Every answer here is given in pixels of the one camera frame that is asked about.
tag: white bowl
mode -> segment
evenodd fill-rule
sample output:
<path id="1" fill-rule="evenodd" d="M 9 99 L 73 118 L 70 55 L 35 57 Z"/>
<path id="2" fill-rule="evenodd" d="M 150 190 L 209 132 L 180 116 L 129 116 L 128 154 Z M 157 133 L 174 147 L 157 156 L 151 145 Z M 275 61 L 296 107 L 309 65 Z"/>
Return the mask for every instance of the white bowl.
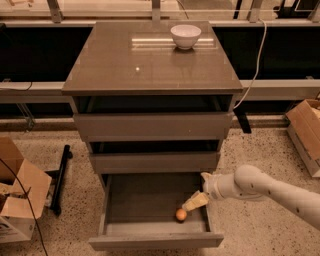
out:
<path id="1" fill-rule="evenodd" d="M 177 25 L 171 28 L 173 42 L 183 50 L 192 48 L 201 35 L 201 29 L 193 25 Z"/>

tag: power cord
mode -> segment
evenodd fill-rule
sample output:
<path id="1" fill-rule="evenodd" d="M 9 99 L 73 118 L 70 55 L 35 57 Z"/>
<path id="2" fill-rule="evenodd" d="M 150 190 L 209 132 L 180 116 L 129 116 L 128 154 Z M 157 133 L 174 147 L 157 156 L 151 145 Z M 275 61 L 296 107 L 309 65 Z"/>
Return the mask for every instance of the power cord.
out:
<path id="1" fill-rule="evenodd" d="M 30 85 L 26 89 L 15 89 L 15 88 L 3 88 L 3 87 L 0 87 L 0 90 L 3 90 L 3 91 L 29 91 L 30 88 L 32 87 L 32 85 L 33 85 L 33 82 L 30 82 Z"/>
<path id="2" fill-rule="evenodd" d="M 8 166 L 1 158 L 0 158 L 0 161 L 8 168 L 8 170 L 10 170 L 10 172 L 13 174 L 13 176 L 15 177 L 15 179 L 19 182 L 20 184 L 20 187 L 22 188 L 23 190 L 23 193 L 24 195 L 26 196 L 27 200 L 28 200 L 28 203 L 29 203 L 29 206 L 30 206 L 30 210 L 32 212 L 32 216 L 33 216 L 33 219 L 35 220 L 36 222 L 36 226 L 37 226 L 37 229 L 38 229 L 38 232 L 39 232 L 39 235 L 40 235 L 40 242 L 41 242 L 41 245 L 42 245 L 42 248 L 44 250 L 44 253 L 46 256 L 48 256 L 48 252 L 46 250 L 46 247 L 44 246 L 44 242 L 43 242 L 43 238 L 42 238 L 42 233 L 41 233 L 41 230 L 40 230 L 40 226 L 39 226 L 39 223 L 36 219 L 36 216 L 34 214 L 34 211 L 33 211 L 33 208 L 32 208 L 32 205 L 31 205 L 31 202 L 30 202 L 30 199 L 29 199 L 29 196 L 28 196 L 28 193 L 27 191 L 24 189 L 21 181 L 19 180 L 18 176 L 14 173 L 14 171 L 10 168 L 10 166 Z"/>
<path id="3" fill-rule="evenodd" d="M 177 0 L 177 2 L 180 4 L 181 8 L 183 9 L 183 11 L 184 11 L 187 19 L 189 19 L 188 13 L 187 13 L 186 9 L 184 8 L 183 4 L 181 3 L 181 1 L 180 1 L 180 0 Z"/>
<path id="4" fill-rule="evenodd" d="M 263 37 L 262 37 L 262 40 L 261 40 L 261 44 L 260 44 L 260 49 L 259 49 L 259 53 L 258 53 L 258 57 L 257 57 L 257 64 L 256 64 L 256 73 L 251 81 L 251 83 L 249 84 L 249 87 L 246 91 L 246 93 L 243 95 L 243 97 L 241 98 L 241 100 L 238 102 L 238 104 L 236 106 L 234 106 L 233 109 L 236 109 L 237 107 L 240 106 L 240 104 L 243 102 L 243 100 L 247 97 L 251 87 L 252 87 L 252 84 L 254 83 L 254 81 L 256 80 L 257 76 L 258 76 L 258 73 L 259 73 L 259 66 L 260 66 L 260 57 L 261 57 L 261 52 L 262 52 L 262 49 L 263 49 L 263 45 L 264 45 L 264 42 L 265 42 L 265 39 L 266 39 L 266 35 L 267 35 L 267 24 L 265 23 L 264 20 L 262 19 L 259 19 L 263 25 L 264 25 L 264 32 L 263 32 Z"/>

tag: cabinet top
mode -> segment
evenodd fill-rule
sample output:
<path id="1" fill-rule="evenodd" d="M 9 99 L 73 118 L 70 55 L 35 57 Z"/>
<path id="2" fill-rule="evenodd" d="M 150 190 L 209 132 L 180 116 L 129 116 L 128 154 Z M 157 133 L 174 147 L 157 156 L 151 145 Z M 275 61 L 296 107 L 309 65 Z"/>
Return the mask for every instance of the cabinet top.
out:
<path id="1" fill-rule="evenodd" d="M 193 49 L 180 50 L 170 29 L 192 24 L 202 31 Z M 241 83 L 208 22 L 98 22 L 63 88 L 63 94 L 225 94 Z"/>

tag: closed drawer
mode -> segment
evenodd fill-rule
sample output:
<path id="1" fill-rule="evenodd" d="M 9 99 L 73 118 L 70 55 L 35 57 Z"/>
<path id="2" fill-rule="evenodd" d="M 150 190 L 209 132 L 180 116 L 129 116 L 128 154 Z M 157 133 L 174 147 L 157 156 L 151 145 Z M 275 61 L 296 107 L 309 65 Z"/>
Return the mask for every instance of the closed drawer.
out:
<path id="1" fill-rule="evenodd" d="M 90 155 L 97 173 L 212 172 L 219 158 L 217 152 Z"/>
<path id="2" fill-rule="evenodd" d="M 99 234 L 89 243 L 101 251 L 217 247 L 223 235 L 213 232 L 205 207 L 175 219 L 200 188 L 195 173 L 109 175 Z"/>
<path id="3" fill-rule="evenodd" d="M 224 139 L 231 113 L 76 114 L 83 141 Z"/>
<path id="4" fill-rule="evenodd" d="M 234 95 L 109 95 L 76 97 L 79 113 L 228 112 Z"/>

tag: open drawer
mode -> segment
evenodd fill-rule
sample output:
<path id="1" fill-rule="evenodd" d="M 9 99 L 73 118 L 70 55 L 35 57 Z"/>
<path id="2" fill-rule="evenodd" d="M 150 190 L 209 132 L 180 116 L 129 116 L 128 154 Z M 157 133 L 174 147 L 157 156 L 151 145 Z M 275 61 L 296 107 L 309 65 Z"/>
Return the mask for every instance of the open drawer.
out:
<path id="1" fill-rule="evenodd" d="M 101 251 L 218 247 L 223 235 L 214 234 L 205 207 L 175 219 L 200 188 L 197 173 L 109 175 L 99 235 L 89 243 Z"/>
<path id="2" fill-rule="evenodd" d="M 75 114 L 85 142 L 194 140 L 227 137 L 230 113 Z"/>

